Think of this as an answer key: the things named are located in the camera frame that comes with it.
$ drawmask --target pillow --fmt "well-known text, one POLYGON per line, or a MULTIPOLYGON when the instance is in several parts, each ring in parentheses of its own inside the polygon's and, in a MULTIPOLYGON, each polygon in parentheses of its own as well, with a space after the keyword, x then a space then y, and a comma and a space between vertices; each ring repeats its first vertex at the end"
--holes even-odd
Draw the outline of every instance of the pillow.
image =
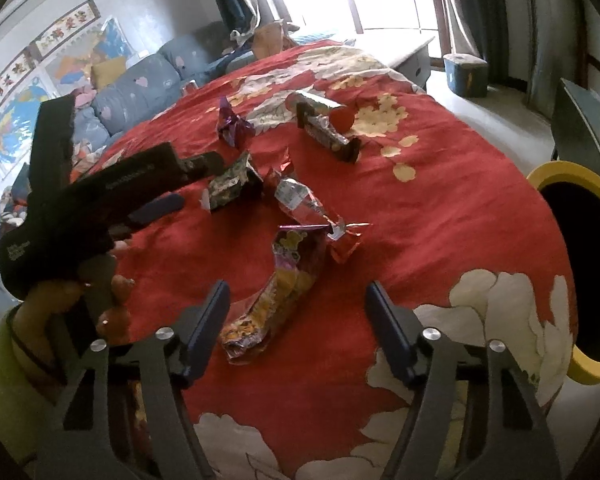
POLYGON ((104 88, 126 72, 126 57, 119 56, 91 67, 91 84, 95 89, 104 88))
POLYGON ((88 140, 94 150, 104 146, 109 140, 109 131, 96 117, 95 111, 90 106, 75 111, 73 139, 74 144, 88 140))

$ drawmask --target blanket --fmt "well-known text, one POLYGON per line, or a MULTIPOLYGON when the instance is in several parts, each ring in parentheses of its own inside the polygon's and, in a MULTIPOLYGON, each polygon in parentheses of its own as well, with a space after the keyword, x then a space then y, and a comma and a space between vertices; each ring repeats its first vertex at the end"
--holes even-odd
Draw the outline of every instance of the blanket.
MULTIPOLYGON (((170 141, 180 156, 217 150, 233 162, 239 152, 215 131, 222 96, 254 124, 248 149, 262 173, 289 149, 299 180, 323 203, 373 227, 348 262, 326 264, 265 352, 235 366, 217 346, 204 377, 185 392, 218 478, 380 477, 413 396, 392 376, 366 320, 372 280, 452 339, 504 341, 538 402, 550 403, 576 335, 573 277, 551 210, 510 160, 402 75, 329 42, 204 86, 109 153, 170 141), (356 164, 337 161, 296 127, 284 105, 296 89, 356 110, 350 134, 363 139, 356 164)), ((270 244, 289 219, 258 201, 210 214, 200 205, 205 186, 182 189, 185 208, 135 234, 120 259, 120 271, 138 283, 128 304, 135 338, 200 304, 218 279, 238 301, 272 273, 270 244)), ((454 464, 465 403, 459 383, 443 466, 454 464)))

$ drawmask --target yellow cushion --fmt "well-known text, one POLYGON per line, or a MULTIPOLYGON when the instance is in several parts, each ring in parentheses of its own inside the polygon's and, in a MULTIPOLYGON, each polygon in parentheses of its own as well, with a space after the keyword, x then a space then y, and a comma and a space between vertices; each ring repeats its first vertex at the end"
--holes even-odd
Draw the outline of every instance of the yellow cushion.
POLYGON ((91 85, 95 89, 104 88, 113 83, 125 72, 126 58, 124 56, 95 64, 91 67, 91 85))

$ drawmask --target yellow flower print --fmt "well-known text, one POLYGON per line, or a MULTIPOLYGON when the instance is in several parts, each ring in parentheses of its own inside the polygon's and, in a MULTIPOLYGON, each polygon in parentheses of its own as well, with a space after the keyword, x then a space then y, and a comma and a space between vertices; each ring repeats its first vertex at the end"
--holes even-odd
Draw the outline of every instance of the yellow flower print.
POLYGON ((398 98, 391 94, 380 94, 378 96, 378 102, 380 103, 381 110, 388 110, 398 104, 398 98))
POLYGON ((229 101, 229 104, 231 106, 237 106, 241 102, 246 101, 247 99, 251 99, 251 98, 257 97, 259 95, 264 95, 268 92, 269 92, 269 87, 265 86, 263 88, 254 90, 253 92, 248 92, 246 94, 241 94, 240 92, 238 92, 237 94, 234 94, 231 97, 228 97, 227 100, 229 101))
POLYGON ((394 166, 394 175, 400 182, 408 182, 416 178, 416 170, 407 164, 396 164, 394 166))
POLYGON ((400 148, 396 148, 395 146, 385 146, 380 150, 380 155, 391 158, 392 156, 400 155, 401 151, 400 148))
POLYGON ((418 142, 417 135, 410 135, 403 137, 398 144, 400 144, 404 148, 408 148, 409 146, 413 146, 416 142, 418 142))
POLYGON ((396 132, 400 120, 408 117, 404 107, 375 110, 373 107, 360 108, 356 114, 353 129, 367 137, 385 137, 387 132, 396 132))
POLYGON ((229 96, 229 97, 228 97, 226 100, 227 100, 227 101, 229 101, 229 104, 230 104, 231 106, 237 106, 237 105, 239 105, 239 104, 240 104, 242 101, 244 101, 244 98, 245 98, 245 97, 246 97, 246 96, 245 96, 244 94, 237 93, 237 94, 234 94, 234 95, 232 95, 232 96, 229 96))
POLYGON ((365 84, 365 80, 362 78, 362 76, 351 75, 351 76, 347 77, 346 79, 343 79, 342 81, 336 81, 329 88, 331 88, 332 90, 341 90, 343 88, 348 88, 348 87, 358 88, 364 84, 365 84))

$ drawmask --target world map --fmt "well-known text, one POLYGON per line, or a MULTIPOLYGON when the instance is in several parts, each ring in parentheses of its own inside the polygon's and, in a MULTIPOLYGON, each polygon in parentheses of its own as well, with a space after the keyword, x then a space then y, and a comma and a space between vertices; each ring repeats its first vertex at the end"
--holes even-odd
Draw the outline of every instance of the world map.
POLYGON ((0 165, 7 170, 30 150, 40 104, 49 99, 36 77, 0 115, 0 165))

